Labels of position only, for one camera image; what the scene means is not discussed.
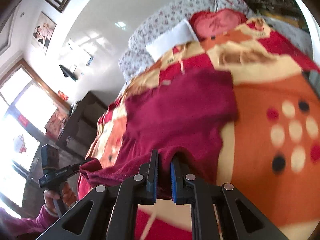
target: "blue gripper pad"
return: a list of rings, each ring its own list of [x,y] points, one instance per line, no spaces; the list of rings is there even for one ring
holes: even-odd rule
[[[155,174],[154,174],[154,180],[153,180],[153,202],[156,202],[157,199],[157,182],[158,182],[158,156],[156,159],[156,168],[155,168]]]
[[[174,203],[177,202],[177,181],[176,181],[176,174],[174,171],[173,162],[170,164],[170,173],[171,173],[171,193],[172,193],[172,200]]]

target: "person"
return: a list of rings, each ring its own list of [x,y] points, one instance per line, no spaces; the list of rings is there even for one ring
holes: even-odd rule
[[[60,199],[59,194],[50,190],[46,190],[44,192],[44,205],[36,219],[14,218],[4,209],[0,208],[0,239],[37,239],[37,237],[39,237],[59,218],[53,204],[54,199]],[[72,203],[77,201],[76,194],[70,189],[68,183],[65,183],[63,187],[62,200],[67,206],[70,206]]]
[[[40,28],[41,35],[44,36],[46,39],[50,40],[53,34],[53,29],[49,28],[49,24],[44,23],[43,28]]]
[[[36,40],[38,40],[38,42],[40,42],[41,44],[43,44],[43,39],[40,39],[40,35],[37,32],[33,33],[33,36],[36,38]]]

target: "orange blanket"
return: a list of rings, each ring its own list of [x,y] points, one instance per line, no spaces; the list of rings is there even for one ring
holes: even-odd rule
[[[303,70],[317,66],[262,19],[249,19],[215,39],[176,46],[141,75],[98,123],[88,156],[114,165],[126,129],[125,100],[210,61],[229,70],[239,120],[222,131],[217,184],[233,183],[274,224],[320,218],[320,103]],[[79,181],[79,195],[90,190]]]

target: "fabric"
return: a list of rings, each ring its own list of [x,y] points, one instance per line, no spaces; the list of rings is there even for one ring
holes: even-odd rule
[[[172,226],[168,223],[155,219],[145,240],[192,240],[192,232]]]
[[[134,239],[139,240],[140,237],[143,234],[143,231],[148,223],[148,220],[150,219],[150,215],[142,212],[141,210],[137,210],[136,215],[136,226],[134,228]]]
[[[179,44],[184,44],[188,41],[198,41],[198,38],[188,20],[183,19],[171,30],[166,31],[153,42],[148,43],[146,45],[146,50],[151,55],[153,60],[157,61],[172,47]]]
[[[118,185],[137,174],[140,165],[149,162],[152,149],[159,151],[159,197],[171,197],[170,163],[179,151],[196,174],[216,181],[212,171],[222,147],[220,129],[237,116],[229,72],[215,71],[212,65],[189,69],[170,86],[128,98],[125,107],[127,126],[115,165],[92,171],[96,165],[89,162],[80,168],[92,187]]]
[[[119,68],[126,84],[154,64],[145,49],[148,43],[173,28],[182,19],[190,19],[196,12],[217,12],[225,8],[239,11],[247,18],[255,16],[243,0],[175,0],[148,17],[132,34],[128,41],[129,48],[119,59]]]
[[[216,13],[197,12],[191,17],[190,24],[198,38],[203,40],[232,30],[246,21],[244,14],[231,9],[223,9]]]
[[[301,50],[301,52],[309,58],[313,58],[312,41],[309,33],[271,17],[263,16],[263,18],[269,26],[285,36],[295,47]]]
[[[2,208],[0,208],[0,218],[10,234],[14,237],[20,236],[21,240],[30,239],[28,235],[31,234],[43,233],[58,220],[58,217],[50,215],[44,206],[36,219],[14,218]]]
[[[301,75],[318,67],[261,18],[249,19],[215,39],[176,46],[132,79],[100,118],[88,156],[97,158],[104,170],[117,165],[118,159],[122,162],[119,152],[129,123],[126,101],[210,64],[231,72],[239,110],[239,119],[221,132],[216,183],[233,183],[277,226],[300,228],[299,223],[319,220],[320,104]],[[309,105],[308,112],[300,110],[300,101]],[[279,155],[286,164],[274,173],[272,162]],[[88,190],[82,177],[79,195]]]

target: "wooden window frame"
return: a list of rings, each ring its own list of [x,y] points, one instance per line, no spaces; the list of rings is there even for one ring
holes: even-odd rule
[[[29,64],[22,58],[19,60],[1,79],[0,79],[0,87],[20,68],[22,69],[32,78],[32,80],[42,89],[47,95],[52,99],[53,103],[63,109],[66,113],[70,111],[70,105],[64,101],[56,92],[54,92],[36,73],[36,71],[29,66]]]

